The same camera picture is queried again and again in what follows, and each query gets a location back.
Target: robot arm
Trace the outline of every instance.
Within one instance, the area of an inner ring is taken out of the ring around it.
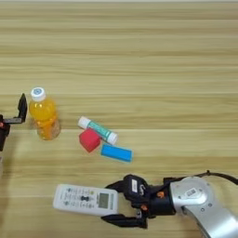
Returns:
[[[6,141],[6,137],[9,135],[11,124],[21,124],[25,122],[27,114],[27,101],[24,94],[21,95],[19,100],[19,115],[13,118],[5,119],[0,114],[0,175],[2,175],[2,161],[3,161],[3,149]]]
[[[237,178],[207,171],[194,177],[164,178],[161,186],[148,185],[140,177],[128,175],[109,185],[123,192],[131,206],[138,210],[134,218],[122,214],[102,217],[119,227],[147,228],[147,218],[184,214],[196,219],[205,238],[238,238],[237,218],[222,207],[203,176],[215,175],[238,184]]]
[[[175,210],[195,218],[205,238],[238,237],[236,217],[222,207],[204,179],[187,177],[170,184]]]

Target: plastic bottle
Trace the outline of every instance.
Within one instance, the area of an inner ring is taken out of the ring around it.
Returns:
[[[105,141],[109,142],[110,144],[114,145],[117,141],[117,134],[112,132],[111,130],[89,120],[88,118],[81,116],[78,121],[78,125],[83,129],[92,128],[94,129],[101,138]]]
[[[42,87],[31,92],[30,114],[33,117],[41,139],[52,140],[60,133],[60,123],[54,100],[46,96]]]

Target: remote control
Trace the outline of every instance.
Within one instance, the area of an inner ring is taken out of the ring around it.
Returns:
[[[95,216],[116,214],[118,192],[115,190],[60,184],[57,187],[54,208]]]

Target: blue block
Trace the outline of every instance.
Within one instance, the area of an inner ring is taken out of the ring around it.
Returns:
[[[102,146],[100,154],[114,159],[122,160],[125,162],[131,162],[132,158],[132,151],[107,144],[104,144]]]

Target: tabletop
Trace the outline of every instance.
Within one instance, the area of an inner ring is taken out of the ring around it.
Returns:
[[[0,181],[0,236],[201,237],[191,218],[120,229],[52,206],[58,184],[103,188],[127,174],[150,184],[210,169],[238,176],[238,4],[0,4],[0,113],[17,114],[35,86],[56,101],[61,133],[38,138],[31,116],[12,126]],[[84,115],[119,135],[130,164],[87,153]],[[217,198],[238,213],[222,178]],[[120,196],[119,210],[134,214]]]

